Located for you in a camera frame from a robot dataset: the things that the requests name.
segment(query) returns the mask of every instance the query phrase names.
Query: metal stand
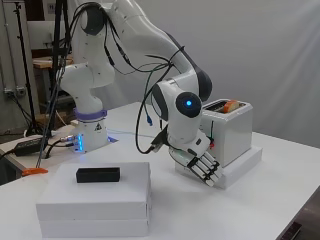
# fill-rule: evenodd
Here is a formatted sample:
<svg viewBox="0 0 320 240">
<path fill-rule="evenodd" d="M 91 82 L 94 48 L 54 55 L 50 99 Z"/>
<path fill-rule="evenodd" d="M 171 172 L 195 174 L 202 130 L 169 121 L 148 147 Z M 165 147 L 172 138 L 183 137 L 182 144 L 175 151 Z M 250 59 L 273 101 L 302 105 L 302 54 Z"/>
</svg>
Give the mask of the metal stand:
<svg viewBox="0 0 320 240">
<path fill-rule="evenodd" d="M 21 44 L 23 67 L 24 67 L 24 73 L 26 76 L 26 88 L 28 91 L 28 100 L 29 100 L 30 115 L 31 115 L 31 124 L 29 125 L 26 135 L 29 136 L 33 134 L 42 134 L 41 129 L 39 129 L 37 126 L 36 117 L 35 117 L 34 108 L 33 108 L 29 71 L 28 71 L 28 65 L 27 65 L 26 52 L 24 48 L 24 40 L 23 40 L 21 18 L 20 18 L 21 5 L 19 4 L 19 2 L 15 2 L 15 4 L 16 4 L 16 10 L 14 10 L 13 12 L 17 15 L 17 20 L 18 20 L 19 36 L 17 36 L 17 38 L 20 40 L 20 44 Z"/>
</svg>

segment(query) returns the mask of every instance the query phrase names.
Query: blue led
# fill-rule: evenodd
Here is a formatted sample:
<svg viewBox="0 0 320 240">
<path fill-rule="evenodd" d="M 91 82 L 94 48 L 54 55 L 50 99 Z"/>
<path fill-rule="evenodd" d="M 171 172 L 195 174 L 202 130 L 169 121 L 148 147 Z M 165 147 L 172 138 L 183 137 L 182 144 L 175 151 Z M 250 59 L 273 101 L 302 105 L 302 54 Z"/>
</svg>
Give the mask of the blue led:
<svg viewBox="0 0 320 240">
<path fill-rule="evenodd" d="M 78 142 L 79 142 L 79 150 L 80 152 L 82 152 L 83 147 L 82 147 L 82 137 L 80 135 L 78 135 Z"/>
</svg>

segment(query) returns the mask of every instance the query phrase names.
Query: white table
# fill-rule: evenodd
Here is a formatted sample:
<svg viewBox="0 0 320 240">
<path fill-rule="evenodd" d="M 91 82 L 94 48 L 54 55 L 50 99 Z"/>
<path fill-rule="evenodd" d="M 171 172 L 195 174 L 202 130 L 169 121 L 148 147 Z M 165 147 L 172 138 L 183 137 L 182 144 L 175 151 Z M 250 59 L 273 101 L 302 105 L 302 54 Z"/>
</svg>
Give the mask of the white table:
<svg viewBox="0 0 320 240">
<path fill-rule="evenodd" d="M 137 107 L 135 103 L 110 111 L 107 127 L 133 132 Z M 144 117 L 141 126 L 143 134 L 157 132 Z M 253 134 L 254 145 L 264 148 L 262 162 L 227 190 L 209 188 L 176 173 L 165 147 L 141 155 L 133 135 L 117 136 L 119 142 L 68 162 L 150 162 L 150 236 L 141 239 L 274 240 L 320 185 L 320 149 L 262 134 Z M 144 148 L 150 141 L 140 138 Z M 58 167 L 53 165 L 48 174 L 0 187 L 1 239 L 41 239 L 35 201 Z"/>
</svg>

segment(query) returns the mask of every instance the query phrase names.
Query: orange object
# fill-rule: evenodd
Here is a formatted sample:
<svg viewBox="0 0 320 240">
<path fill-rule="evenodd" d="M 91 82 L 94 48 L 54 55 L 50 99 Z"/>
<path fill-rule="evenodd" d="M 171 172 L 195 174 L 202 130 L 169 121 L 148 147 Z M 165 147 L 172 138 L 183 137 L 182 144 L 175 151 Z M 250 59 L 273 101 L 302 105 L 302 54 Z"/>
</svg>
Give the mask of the orange object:
<svg viewBox="0 0 320 240">
<path fill-rule="evenodd" d="M 223 112 L 224 113 L 230 113 L 233 110 L 239 108 L 239 106 L 240 106 L 240 104 L 239 104 L 239 102 L 237 100 L 230 100 L 224 105 Z"/>
<path fill-rule="evenodd" d="M 48 170 L 44 168 L 26 168 L 25 170 L 22 171 L 22 176 L 29 176 L 29 175 L 34 175 L 34 174 L 39 174 L 39 173 L 47 173 Z"/>
</svg>

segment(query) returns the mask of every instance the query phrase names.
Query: cable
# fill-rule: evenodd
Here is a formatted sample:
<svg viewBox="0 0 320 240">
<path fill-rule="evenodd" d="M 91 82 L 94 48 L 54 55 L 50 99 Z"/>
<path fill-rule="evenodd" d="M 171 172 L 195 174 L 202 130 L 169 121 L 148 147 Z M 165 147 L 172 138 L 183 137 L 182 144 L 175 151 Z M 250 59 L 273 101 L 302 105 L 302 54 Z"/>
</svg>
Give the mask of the cable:
<svg viewBox="0 0 320 240">
<path fill-rule="evenodd" d="M 50 146 L 50 148 L 49 148 L 49 150 L 48 150 L 48 152 L 47 152 L 47 154 L 46 154 L 45 159 L 47 159 L 47 158 L 50 157 L 50 152 L 51 152 L 52 148 L 54 148 L 58 143 L 61 143 L 61 140 L 60 140 L 60 139 L 59 139 L 58 141 L 55 141 L 55 142 Z"/>
<path fill-rule="evenodd" d="M 156 66 L 156 67 L 154 68 L 154 71 L 157 71 L 158 69 L 162 69 L 163 66 L 167 67 L 168 64 L 159 64 L 158 66 Z M 149 85 L 151 76 L 152 76 L 152 74 L 154 73 L 154 71 L 152 71 L 152 72 L 149 73 L 149 76 L 148 76 L 148 79 L 147 79 L 147 82 L 146 82 L 146 86 L 145 86 L 145 88 L 144 88 L 144 94 L 143 94 L 144 97 L 146 96 L 146 93 L 147 93 L 147 90 L 148 90 L 148 85 Z M 149 123 L 150 126 L 152 126 L 152 119 L 151 119 L 151 117 L 150 117 L 150 115 L 149 115 L 149 113 L 148 113 L 146 104 L 144 104 L 144 111 L 145 111 L 145 113 L 146 113 L 146 115 L 147 115 L 147 122 Z"/>
<path fill-rule="evenodd" d="M 211 135 L 210 135 L 211 142 L 213 141 L 213 133 L 212 133 L 212 131 L 213 131 L 213 121 L 211 121 Z"/>
<path fill-rule="evenodd" d="M 66 145 L 55 145 L 54 147 L 68 147 L 68 146 L 66 146 Z"/>
<path fill-rule="evenodd" d="M 112 134 L 127 134 L 127 135 L 135 135 L 135 132 L 126 132 L 126 131 L 120 131 L 120 130 L 113 130 L 113 129 L 107 129 L 108 132 L 111 132 Z M 146 138 L 155 138 L 155 136 L 152 135 L 146 135 L 146 134 L 139 134 L 139 137 L 146 137 Z"/>
<path fill-rule="evenodd" d="M 172 64 L 168 65 L 168 69 L 164 72 L 164 74 L 158 79 L 158 81 L 157 81 L 156 83 L 158 83 L 158 82 L 160 82 L 160 81 L 163 80 L 163 78 L 168 74 L 168 72 L 170 71 L 170 69 L 172 68 L 172 66 L 173 66 Z M 142 100 L 142 102 L 141 102 L 141 105 L 140 105 L 140 108 L 139 108 L 139 112 L 138 112 L 138 117 L 137 117 L 137 123 L 136 123 L 135 142 L 136 142 L 136 147 L 137 147 L 138 151 L 139 151 L 140 153 L 142 153 L 142 154 L 148 154 L 148 153 L 150 153 L 150 152 L 154 149 L 154 147 L 151 146 L 151 147 L 149 147 L 148 150 L 142 151 L 142 150 L 140 149 L 139 139 L 138 139 L 138 135 L 139 135 L 139 123 L 140 123 L 140 118 L 141 118 L 142 109 L 143 109 L 143 106 L 144 106 L 144 104 L 145 104 L 148 96 L 149 96 L 149 95 L 151 94 L 151 92 L 152 92 L 153 86 L 149 89 L 149 91 L 146 93 L 146 95 L 144 96 L 144 98 L 143 98 L 143 100 Z"/>
<path fill-rule="evenodd" d="M 11 149 L 10 151 L 7 151 L 7 152 L 5 152 L 4 154 L 2 154 L 2 155 L 0 156 L 0 160 L 1 160 L 2 158 L 4 158 L 6 155 L 11 154 L 11 153 L 14 153 L 14 149 Z"/>
<path fill-rule="evenodd" d="M 23 133 L 4 133 L 4 134 L 0 134 L 0 137 L 5 137 L 5 136 L 23 136 Z"/>
<path fill-rule="evenodd" d="M 138 69 L 140 69 L 140 68 L 142 68 L 142 67 L 145 67 L 145 66 L 149 66 L 149 65 L 160 65 L 161 63 L 146 63 L 146 64 L 143 64 L 143 65 L 141 65 L 140 67 L 138 67 Z M 121 72 L 119 69 L 117 69 L 116 67 L 114 67 L 114 69 L 117 71 L 117 72 L 119 72 L 120 74 L 122 74 L 122 75 L 129 75 L 129 74 L 132 74 L 132 73 L 135 73 L 135 72 L 137 72 L 137 70 L 133 70 L 133 71 L 131 71 L 131 72 L 127 72 L 127 73 L 123 73 L 123 72 Z"/>
<path fill-rule="evenodd" d="M 65 126 L 67 126 L 67 124 L 65 123 L 65 121 L 63 121 L 62 117 L 60 116 L 60 114 L 58 113 L 57 110 L 56 110 L 56 114 L 57 114 L 58 118 L 60 119 L 60 121 L 61 121 Z"/>
<path fill-rule="evenodd" d="M 51 98 L 50 98 L 50 102 L 47 106 L 47 109 L 46 109 L 46 114 L 49 113 L 49 110 L 51 108 L 51 112 L 49 114 L 49 119 L 52 118 L 52 115 L 53 115 L 53 110 L 54 110 L 54 107 L 55 107 L 55 104 L 56 104 L 56 101 L 57 101 L 57 98 L 58 98 L 58 91 L 57 91 L 57 88 L 58 86 L 60 85 L 60 82 L 61 82 L 61 78 L 64 74 L 64 70 L 65 70 L 65 66 L 66 66 L 66 57 L 68 55 L 68 52 L 70 50 L 70 47 L 71 47 L 71 41 L 72 41 L 72 38 L 73 38 L 73 35 L 75 33 L 75 29 L 76 29 L 76 26 L 77 26 L 77 23 L 79 21 L 79 18 L 80 18 L 80 15 L 81 15 L 81 12 L 82 12 L 83 8 L 80 10 L 79 13 L 75 14 L 74 18 L 72 19 L 72 22 L 70 24 L 70 31 L 72 31 L 72 34 L 71 34 L 71 37 L 70 37 L 70 42 L 69 43 L 65 43 L 66 44 L 66 51 L 64 53 L 64 56 L 60 59 L 60 62 L 62 63 L 62 66 L 61 68 L 58 70 L 58 72 L 56 73 L 56 75 L 54 76 L 55 79 L 56 79 L 56 84 L 52 90 L 52 92 L 54 94 L 52 94 Z M 41 164 L 41 156 L 42 156 L 42 152 L 44 150 L 44 145 L 45 145 L 45 140 L 46 140 L 46 137 L 47 137 L 47 132 L 48 132 L 48 129 L 49 129 L 49 124 L 50 124 L 50 121 L 47 123 L 44 131 L 43 131 L 43 136 L 42 136 L 42 141 L 41 141 L 41 147 L 40 147 L 40 153 L 39 153 L 39 157 L 38 157 L 38 161 L 37 161 L 37 164 L 36 164 L 36 168 L 39 168 L 40 167 L 40 164 Z"/>
<path fill-rule="evenodd" d="M 112 37 L 113 37 L 113 40 L 118 48 L 118 51 L 119 53 L 121 54 L 121 56 L 123 57 L 124 61 L 131 67 L 133 68 L 135 71 L 137 72 L 142 72 L 142 73 L 150 73 L 150 72 L 154 72 L 154 69 L 152 70 L 140 70 L 139 68 L 136 68 L 135 66 L 133 66 L 130 62 L 130 59 L 128 58 L 128 55 L 123 51 L 122 47 L 119 45 L 119 43 L 117 42 L 116 38 L 115 38 L 115 35 L 114 35 L 114 29 L 111 27 L 111 34 L 112 34 Z M 160 58 L 160 59 L 163 59 L 163 60 L 166 60 L 167 63 L 169 63 L 169 60 L 163 58 L 163 57 L 158 57 L 156 56 L 157 58 Z"/>
<path fill-rule="evenodd" d="M 171 60 L 178 54 L 178 52 L 184 51 L 184 46 L 180 47 L 170 58 L 170 62 Z"/>
<path fill-rule="evenodd" d="M 20 104 L 19 100 L 16 98 L 15 95 L 12 95 L 11 98 L 10 98 L 15 104 L 17 104 L 18 108 L 20 109 L 25 121 L 26 121 L 26 124 L 28 126 L 28 129 L 32 128 L 32 121 L 31 121 L 31 115 L 26 111 L 24 110 L 24 108 L 22 107 L 22 105 Z M 37 133 L 42 133 L 42 126 L 41 126 L 41 123 L 39 122 L 36 122 L 36 132 Z"/>
</svg>

